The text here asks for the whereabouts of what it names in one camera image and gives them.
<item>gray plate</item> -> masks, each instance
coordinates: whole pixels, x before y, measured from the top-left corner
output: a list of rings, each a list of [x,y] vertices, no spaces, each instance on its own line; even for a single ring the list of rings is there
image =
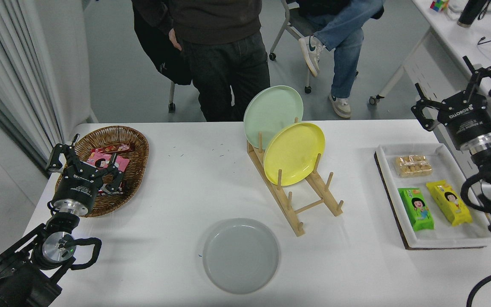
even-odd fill
[[[278,268],[278,241],[258,221],[224,220],[209,233],[202,258],[216,286],[234,294],[251,293],[267,284]]]

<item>green plate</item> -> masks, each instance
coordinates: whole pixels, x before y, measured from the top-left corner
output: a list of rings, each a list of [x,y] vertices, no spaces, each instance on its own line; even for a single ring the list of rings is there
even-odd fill
[[[259,148],[259,132],[263,134],[263,149],[283,128],[293,124],[295,117],[302,121],[302,98],[292,87],[277,85],[258,93],[244,114],[245,137]]]

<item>white table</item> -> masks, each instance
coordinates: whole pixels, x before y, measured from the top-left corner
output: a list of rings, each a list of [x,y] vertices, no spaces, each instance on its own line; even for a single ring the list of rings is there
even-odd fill
[[[323,178],[335,173],[330,190],[344,201],[344,213],[334,217],[323,205],[302,212],[300,237],[249,159],[242,123],[129,124],[150,143],[142,185],[119,210],[81,219],[74,237],[99,237],[101,254],[92,267],[67,272],[53,306],[464,306],[471,288],[491,274],[491,246],[406,250],[373,157],[379,144],[437,142],[435,136],[416,120],[313,123],[326,138],[318,171]],[[76,132],[103,126],[83,124]],[[56,179],[27,231],[49,219]],[[290,187],[294,203],[317,200],[303,183]],[[200,257],[208,229],[236,217],[267,225],[280,247],[273,279],[248,295],[214,286]],[[79,248],[77,263],[90,253]],[[491,282],[474,304],[491,307]]]
[[[431,0],[413,2],[428,21],[430,29],[380,91],[380,95],[387,95],[403,72],[407,72],[414,83],[421,84],[427,97],[441,101],[464,90],[469,81],[471,72],[462,60],[463,56],[467,56],[475,67],[491,66],[491,43],[477,46],[481,37],[486,37],[485,41],[491,40],[491,12],[466,29],[457,25],[459,15],[450,17],[446,12],[429,8]],[[485,78],[481,90],[486,94],[490,88],[491,81]]]

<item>blue jeans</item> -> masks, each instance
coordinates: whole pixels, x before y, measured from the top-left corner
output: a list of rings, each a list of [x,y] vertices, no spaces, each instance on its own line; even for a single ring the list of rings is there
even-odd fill
[[[338,15],[307,15],[316,28],[314,36],[327,50],[335,49],[335,76],[331,95],[348,98],[363,43],[361,27],[382,8],[384,0],[351,0]]]

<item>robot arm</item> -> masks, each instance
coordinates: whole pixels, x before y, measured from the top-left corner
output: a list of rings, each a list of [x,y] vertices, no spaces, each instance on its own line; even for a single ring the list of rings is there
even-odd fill
[[[66,167],[60,185],[47,206],[52,217],[40,224],[0,255],[0,307],[47,307],[62,292],[57,282],[67,270],[82,270],[98,259],[101,240],[97,237],[74,239],[71,233],[79,223],[79,216],[88,214],[103,176],[113,175],[106,185],[107,193],[115,191],[123,177],[115,167],[116,154],[109,166],[98,170],[80,161],[74,150],[78,134],[71,145],[56,144],[51,152],[47,171],[62,168],[60,155],[66,157]],[[93,245],[92,257],[85,264],[74,264],[77,246]],[[47,277],[41,270],[58,270]]]
[[[491,79],[491,66],[476,70],[467,57],[463,59],[471,71],[467,88],[439,103],[427,99],[419,84],[416,84],[420,99],[411,107],[411,111],[425,130],[432,131],[438,124],[443,124],[454,147],[457,150],[469,150],[471,160],[477,165],[479,172],[466,179],[460,196],[467,206],[491,215],[491,118],[487,112],[486,97],[477,92],[483,78]],[[439,111],[436,121],[423,115],[425,107]],[[481,193],[477,195],[481,205],[473,204],[469,199],[469,189],[476,183],[481,187]],[[472,305],[476,292],[489,281],[491,276],[476,284],[469,294],[466,306]]]

